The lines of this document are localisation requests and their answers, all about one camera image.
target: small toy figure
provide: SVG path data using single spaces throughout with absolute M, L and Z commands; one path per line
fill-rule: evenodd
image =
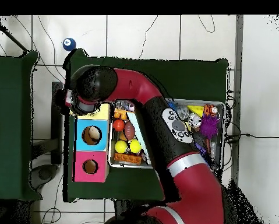
M 134 112 L 135 106 L 128 100 L 118 100 L 115 103 L 117 109 Z
M 199 128 L 202 124 L 202 119 L 197 114 L 190 113 L 188 122 L 192 128 Z
M 202 124 L 200 126 L 200 133 L 205 136 L 208 140 L 218 134 L 218 125 L 219 119 L 211 115 L 203 115 Z

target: lego brick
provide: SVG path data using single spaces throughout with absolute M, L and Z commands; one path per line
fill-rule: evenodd
M 99 182 L 103 183 L 109 172 L 106 151 L 77 151 L 76 152 L 75 177 L 74 182 Z M 97 170 L 93 174 L 88 174 L 83 169 L 87 160 L 94 160 L 97 163 Z
M 103 103 L 100 106 L 99 110 L 96 110 L 93 113 L 88 113 L 87 115 L 78 116 L 80 120 L 109 120 L 110 119 L 110 105 Z
M 100 129 L 102 137 L 95 145 L 89 145 L 82 139 L 85 128 L 95 126 Z M 76 151 L 106 151 L 108 146 L 109 121 L 108 120 L 77 120 Z
M 129 162 L 137 165 L 140 165 L 142 162 L 142 158 L 140 156 L 126 155 L 120 153 L 114 153 L 114 160 L 117 160 L 119 162 Z

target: hole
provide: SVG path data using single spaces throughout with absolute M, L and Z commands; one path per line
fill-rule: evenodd
M 82 140 L 88 145 L 96 145 L 102 139 L 102 131 L 96 126 L 88 126 L 82 132 Z
M 95 160 L 87 160 L 83 163 L 83 170 L 88 174 L 94 174 L 98 170 L 98 163 Z

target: dark green table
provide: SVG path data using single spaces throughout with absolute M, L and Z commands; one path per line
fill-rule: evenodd
M 161 89 L 165 98 L 226 101 L 226 74 L 228 62 L 182 60 L 136 60 L 123 58 L 88 57 L 82 49 L 72 51 L 63 67 L 70 76 L 87 64 L 140 71 L 150 77 Z M 105 183 L 72 182 L 74 117 L 68 118 L 69 160 L 64 164 L 64 193 L 68 200 L 75 198 L 116 198 L 126 200 L 161 200 L 161 187 L 155 172 L 151 169 L 130 169 L 111 167 Z
M 0 57 L 0 199 L 38 200 L 29 185 L 31 90 L 38 52 Z

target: purple fuzzy toy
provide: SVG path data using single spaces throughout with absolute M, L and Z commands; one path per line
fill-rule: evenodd
M 200 133 L 205 136 L 208 140 L 218 134 L 217 124 L 219 123 L 219 119 L 217 117 L 206 116 L 203 114 L 202 116 L 202 124 L 200 126 Z

